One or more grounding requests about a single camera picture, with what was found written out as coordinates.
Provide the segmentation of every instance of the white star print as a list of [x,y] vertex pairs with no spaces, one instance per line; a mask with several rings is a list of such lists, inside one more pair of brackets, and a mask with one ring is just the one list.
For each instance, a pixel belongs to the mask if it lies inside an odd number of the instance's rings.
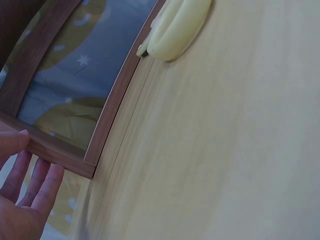
[[88,55],[80,55],[80,59],[77,60],[77,62],[80,62],[80,66],[82,65],[88,65],[88,61],[91,59],[88,58]]

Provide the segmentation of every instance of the light wooden panel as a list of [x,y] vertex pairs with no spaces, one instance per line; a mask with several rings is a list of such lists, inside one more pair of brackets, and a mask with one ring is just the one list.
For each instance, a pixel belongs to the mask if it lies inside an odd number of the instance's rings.
[[181,59],[140,62],[70,238],[320,238],[319,7],[217,0]]

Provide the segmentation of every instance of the finger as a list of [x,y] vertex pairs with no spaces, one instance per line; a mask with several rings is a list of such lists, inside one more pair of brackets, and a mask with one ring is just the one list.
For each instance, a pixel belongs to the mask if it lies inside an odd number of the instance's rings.
[[33,203],[36,195],[38,194],[42,184],[44,183],[46,176],[50,168],[50,163],[38,158],[33,169],[32,177],[29,182],[29,186],[26,189],[24,197],[19,202],[18,206],[30,207]]
[[14,165],[0,189],[0,195],[14,204],[18,200],[22,183],[26,177],[32,154],[26,150],[16,157]]
[[51,165],[49,172],[36,195],[31,208],[33,208],[45,222],[54,207],[59,187],[64,177],[64,168],[60,165]]
[[0,132],[0,170],[8,158],[26,149],[30,140],[27,130]]

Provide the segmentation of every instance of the yellow circle print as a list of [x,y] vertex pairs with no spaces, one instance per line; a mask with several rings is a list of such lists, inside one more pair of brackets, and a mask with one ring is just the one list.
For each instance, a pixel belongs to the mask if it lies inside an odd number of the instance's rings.
[[[27,26],[6,62],[6,70],[10,68],[26,37],[29,35],[39,19],[46,14],[53,2],[54,0],[47,0]],[[43,59],[39,70],[47,70],[53,67],[68,54],[73,52],[92,32],[105,11],[106,5],[107,0],[82,1],[70,16],[64,27],[59,31],[54,43],[47,52],[47,56]]]

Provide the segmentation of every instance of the wooden frame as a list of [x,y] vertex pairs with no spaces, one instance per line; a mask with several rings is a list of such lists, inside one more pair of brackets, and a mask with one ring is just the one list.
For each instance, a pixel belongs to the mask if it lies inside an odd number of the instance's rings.
[[[44,0],[0,0],[0,8],[3,5],[1,1],[7,1],[8,5],[10,5],[9,1],[20,1],[20,3],[21,1],[28,3],[36,2],[37,11],[43,2],[45,2]],[[165,1],[157,1],[134,41],[105,102],[87,151],[50,136],[16,119],[28,86],[42,58],[64,22],[81,0],[56,0],[48,14],[32,30],[0,89],[0,131],[21,131],[27,129],[31,137],[27,147],[28,151],[49,162],[60,164],[71,172],[91,179],[119,106],[140,61],[140,58],[136,56],[138,47],[149,34],[152,20],[157,16]]]

